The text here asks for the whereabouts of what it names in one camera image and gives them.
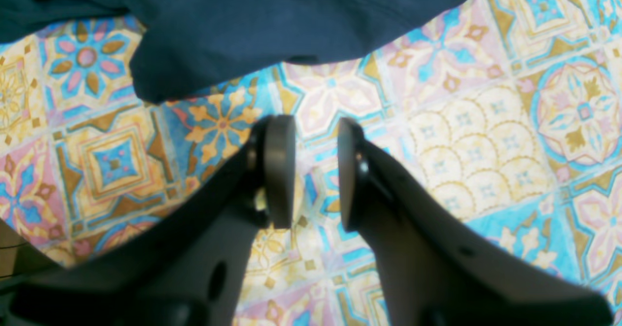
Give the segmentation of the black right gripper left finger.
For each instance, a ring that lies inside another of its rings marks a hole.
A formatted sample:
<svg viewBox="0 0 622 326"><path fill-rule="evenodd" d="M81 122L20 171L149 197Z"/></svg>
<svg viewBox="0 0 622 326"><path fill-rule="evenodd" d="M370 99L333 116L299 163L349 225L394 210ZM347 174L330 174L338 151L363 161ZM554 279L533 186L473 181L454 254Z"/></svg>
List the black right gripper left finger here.
<svg viewBox="0 0 622 326"><path fill-rule="evenodd" d="M229 326L259 231L294 216L295 120L262 118L183 205L137 238L10 295L12 326Z"/></svg>

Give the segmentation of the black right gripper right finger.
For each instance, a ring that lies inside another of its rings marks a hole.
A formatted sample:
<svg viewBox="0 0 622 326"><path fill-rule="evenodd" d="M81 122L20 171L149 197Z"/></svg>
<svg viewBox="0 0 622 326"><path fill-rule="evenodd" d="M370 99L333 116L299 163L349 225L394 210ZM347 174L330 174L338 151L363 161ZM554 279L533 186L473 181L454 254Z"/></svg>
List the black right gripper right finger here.
<svg viewBox="0 0 622 326"><path fill-rule="evenodd" d="M394 326L609 326L592 289L518 259L446 212L395 158L341 118L342 225L375 254Z"/></svg>

